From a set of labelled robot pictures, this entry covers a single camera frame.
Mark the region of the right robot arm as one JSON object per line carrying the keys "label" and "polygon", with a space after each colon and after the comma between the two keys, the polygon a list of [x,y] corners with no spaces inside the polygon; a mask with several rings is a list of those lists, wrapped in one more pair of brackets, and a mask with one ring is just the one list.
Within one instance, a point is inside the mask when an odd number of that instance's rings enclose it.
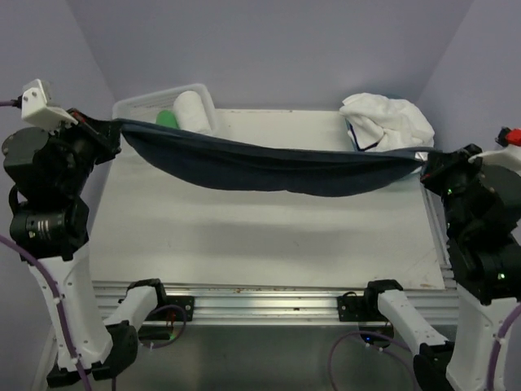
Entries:
{"label": "right robot arm", "polygon": [[413,356],[422,390],[503,390],[510,329],[520,315],[520,151],[468,145],[431,152],[423,186],[441,198],[458,293],[453,340],[433,328],[394,280],[370,282],[362,309],[388,320]]}

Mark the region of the dark blue towel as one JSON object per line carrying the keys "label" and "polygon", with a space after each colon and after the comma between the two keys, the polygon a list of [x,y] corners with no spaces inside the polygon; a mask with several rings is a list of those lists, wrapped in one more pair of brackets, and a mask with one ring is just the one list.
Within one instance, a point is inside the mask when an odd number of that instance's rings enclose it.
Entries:
{"label": "dark blue towel", "polygon": [[431,148],[333,152],[262,147],[142,121],[116,119],[125,141],[150,165],[221,191],[287,191],[326,198],[384,188],[425,163]]}

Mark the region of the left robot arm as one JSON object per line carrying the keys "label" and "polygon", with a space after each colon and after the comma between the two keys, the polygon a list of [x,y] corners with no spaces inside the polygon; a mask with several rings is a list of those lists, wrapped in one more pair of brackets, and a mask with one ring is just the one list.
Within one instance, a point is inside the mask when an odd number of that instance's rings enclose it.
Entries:
{"label": "left robot arm", "polygon": [[120,126],[70,109],[46,130],[24,128],[2,145],[3,167],[13,180],[13,218],[4,239],[37,280],[51,318],[58,356],[46,381],[51,388],[82,381],[114,380],[138,354],[138,330],[169,310],[163,284],[130,284],[116,311],[104,318],[90,276],[87,222],[82,190],[96,165],[120,152]]}

